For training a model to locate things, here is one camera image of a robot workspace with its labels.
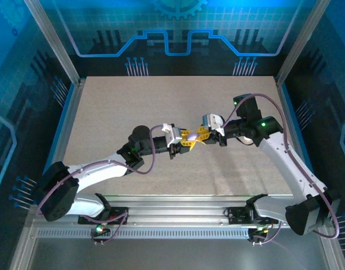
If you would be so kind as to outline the small LED connector board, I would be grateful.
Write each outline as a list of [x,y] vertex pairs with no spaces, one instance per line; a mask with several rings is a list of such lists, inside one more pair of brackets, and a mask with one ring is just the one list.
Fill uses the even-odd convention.
[[248,229],[248,235],[250,238],[261,236],[263,239],[266,239],[268,236],[269,230],[270,230],[269,226],[249,228]]
[[95,229],[92,229],[91,236],[95,237],[103,237],[108,236],[110,234],[110,229],[106,228],[103,224],[98,224]]

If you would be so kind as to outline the brushed metal panel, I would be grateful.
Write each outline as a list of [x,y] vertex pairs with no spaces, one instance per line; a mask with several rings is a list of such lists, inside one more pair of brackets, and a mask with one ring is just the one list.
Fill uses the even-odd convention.
[[41,239],[27,270],[329,270],[314,238],[281,237],[254,247],[241,240]]

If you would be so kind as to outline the aluminium table side rail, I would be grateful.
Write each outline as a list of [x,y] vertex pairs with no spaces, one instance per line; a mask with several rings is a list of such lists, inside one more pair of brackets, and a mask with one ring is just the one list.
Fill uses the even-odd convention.
[[85,83],[86,78],[82,78],[78,87],[70,87],[43,173],[45,173],[53,163],[63,161],[64,159]]
[[295,115],[295,110],[290,98],[290,94],[288,93],[285,83],[282,83],[281,86],[278,86],[277,91],[285,113],[286,122],[289,128],[289,134],[291,136],[291,141],[294,145],[294,149],[299,157],[305,162],[310,171],[314,172],[305,142],[302,137],[302,132]]

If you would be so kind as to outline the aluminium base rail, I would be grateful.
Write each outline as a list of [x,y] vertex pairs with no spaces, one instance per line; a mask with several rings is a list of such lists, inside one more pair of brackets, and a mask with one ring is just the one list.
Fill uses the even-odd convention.
[[[228,207],[247,207],[255,197],[236,196],[104,196],[112,207],[127,207],[127,225],[132,226],[234,226],[242,228],[273,227],[274,225],[232,224],[223,215]],[[272,196],[290,199],[292,195]],[[285,222],[275,224],[288,226]]]

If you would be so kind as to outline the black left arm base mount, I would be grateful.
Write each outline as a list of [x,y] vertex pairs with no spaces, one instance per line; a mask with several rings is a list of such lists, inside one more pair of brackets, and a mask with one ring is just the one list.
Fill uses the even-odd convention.
[[88,225],[88,224],[126,224],[128,219],[127,207],[112,207],[109,209],[104,209],[98,216],[89,217],[86,215],[78,217],[78,224]]

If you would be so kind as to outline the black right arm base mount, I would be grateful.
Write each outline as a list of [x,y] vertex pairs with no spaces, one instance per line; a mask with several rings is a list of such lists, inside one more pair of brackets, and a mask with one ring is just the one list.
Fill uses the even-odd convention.
[[259,224],[259,225],[275,225],[279,224],[278,220],[268,217],[260,217],[253,209],[245,207],[228,207],[223,211],[223,215],[228,219],[228,223],[232,224]]

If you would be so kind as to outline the aluminium frame post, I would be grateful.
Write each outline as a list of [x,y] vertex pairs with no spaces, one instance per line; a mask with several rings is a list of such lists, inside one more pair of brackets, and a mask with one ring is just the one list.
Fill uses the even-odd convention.
[[57,57],[60,65],[66,72],[71,83],[75,87],[80,85],[80,76],[73,65],[71,58],[69,57],[61,39],[56,33],[51,21],[49,20],[45,10],[43,9],[39,0],[23,0],[29,9],[32,17],[39,26],[42,34],[46,38],[48,44]]
[[330,1],[331,0],[316,0],[315,5],[309,13],[309,16],[302,26],[301,31],[277,74],[276,86],[278,88],[282,87],[282,84],[285,82],[299,55],[310,40],[313,31],[317,27]]

